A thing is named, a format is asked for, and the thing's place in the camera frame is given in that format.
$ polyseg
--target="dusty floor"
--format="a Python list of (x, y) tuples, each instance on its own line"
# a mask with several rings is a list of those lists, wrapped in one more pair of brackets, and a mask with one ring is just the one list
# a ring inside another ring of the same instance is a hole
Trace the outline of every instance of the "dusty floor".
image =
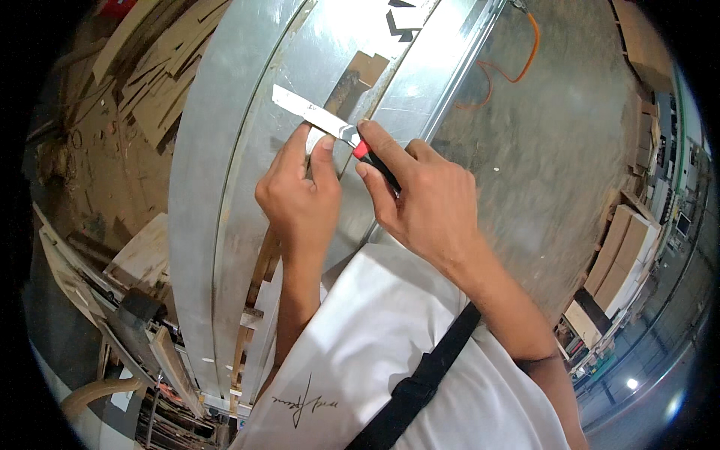
[[(628, 178), (625, 149), (636, 139), (639, 112), (607, 1), (528, 7), (541, 42), (525, 77), (510, 84), (489, 69), (489, 102), (475, 111), (453, 108), (433, 146), (476, 176), (480, 227), (545, 315), (557, 320), (602, 233), (606, 195)], [(533, 38), (526, 16), (508, 5), (479, 59), (515, 77)], [(458, 102), (479, 104), (487, 90), (475, 66)]]
[[(554, 321), (593, 255), (606, 196), (627, 178), (636, 81), (621, 56), (608, 2), (534, 1), (529, 7), (541, 43), (526, 76), (510, 84), (490, 69), (489, 102), (471, 111), (453, 108), (433, 146), (475, 174), (481, 228)], [(98, 34), (86, 25), (77, 45)], [(532, 44), (527, 18), (508, 6), (479, 58), (515, 76)], [(173, 144), (157, 151), (136, 124), (118, 121), (113, 86), (93, 81), (83, 99), (74, 100), (90, 70), (86, 61), (68, 71), (66, 101), (76, 102), (77, 111), (66, 143), (67, 177), (59, 195), (41, 207), (61, 234), (75, 236), (72, 243), (97, 243), (111, 258), (166, 212)], [(487, 89), (475, 66), (458, 102), (478, 104)]]
[[(82, 48), (113, 29), (114, 24), (94, 17), (78, 26), (73, 46)], [(70, 136), (58, 144), (68, 161), (60, 174), (63, 188), (58, 191), (50, 182), (49, 189), (36, 191), (49, 194), (39, 203), (60, 234), (69, 235), (81, 251), (91, 248), (88, 257), (104, 253), (97, 258), (105, 260), (98, 263), (104, 267), (159, 212), (167, 212), (174, 144), (171, 136), (156, 150), (133, 119), (119, 120), (114, 84), (91, 79), (93, 61), (73, 64), (60, 82), (60, 101), (70, 105)]]

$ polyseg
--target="beige hose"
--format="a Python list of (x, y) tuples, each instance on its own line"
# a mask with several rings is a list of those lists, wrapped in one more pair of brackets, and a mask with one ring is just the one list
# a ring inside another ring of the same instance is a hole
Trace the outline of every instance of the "beige hose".
[(72, 391), (60, 404), (68, 420), (73, 420), (93, 400), (116, 392), (136, 391), (146, 387), (138, 378), (103, 379), (88, 383)]

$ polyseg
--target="fingernail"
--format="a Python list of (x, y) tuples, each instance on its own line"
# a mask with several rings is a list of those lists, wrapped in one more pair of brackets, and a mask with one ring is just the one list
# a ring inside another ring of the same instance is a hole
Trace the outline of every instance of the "fingernail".
[(367, 169), (365, 168), (365, 163), (358, 163), (357, 166), (355, 166), (355, 172), (360, 175), (360, 178), (365, 178), (367, 175)]
[(330, 137), (325, 137), (323, 138), (323, 143), (321, 145), (326, 150), (332, 150), (335, 145), (335, 141)]

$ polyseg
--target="white t-shirt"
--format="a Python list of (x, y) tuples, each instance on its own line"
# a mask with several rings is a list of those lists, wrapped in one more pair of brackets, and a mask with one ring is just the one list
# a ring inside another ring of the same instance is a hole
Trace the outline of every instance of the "white t-shirt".
[[(457, 287), (404, 248), (364, 246), (297, 339), (231, 448), (345, 448), (467, 302)], [(394, 448), (555, 450), (568, 445), (545, 394), (481, 325)]]

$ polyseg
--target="hand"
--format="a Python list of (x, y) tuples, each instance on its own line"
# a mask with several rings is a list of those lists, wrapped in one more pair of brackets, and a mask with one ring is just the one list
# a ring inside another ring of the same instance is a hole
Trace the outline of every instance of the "hand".
[(402, 187), (396, 199), (380, 171), (366, 163), (357, 164), (377, 222), (452, 279), (454, 269), (485, 250), (477, 229), (475, 177), (422, 140), (411, 140), (403, 150), (376, 122), (360, 122), (358, 131)]
[(255, 188), (255, 199), (280, 239), (285, 264), (322, 264), (340, 212), (341, 188), (333, 165), (333, 138), (325, 136), (310, 156), (312, 180), (305, 178), (305, 140), (300, 125), (275, 156)]

